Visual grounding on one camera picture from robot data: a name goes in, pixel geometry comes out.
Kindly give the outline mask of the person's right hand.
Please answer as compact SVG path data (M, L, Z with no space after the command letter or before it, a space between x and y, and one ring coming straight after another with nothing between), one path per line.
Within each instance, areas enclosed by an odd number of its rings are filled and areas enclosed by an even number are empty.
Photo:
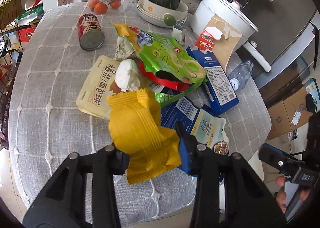
M282 176L282 177L278 177L275 180L275 183L278 186L281 186L281 188L279 189L277 195L275 196L275 199L280 207L280 209L282 210L283 213L286 212L286 205L285 205L285 200L286 200L286 193L284 191L284 185L285 185L285 181L286 181L286 177ZM310 188L305 188L300 190L299 192L299 199L301 201L306 201L307 197L309 196L310 193Z

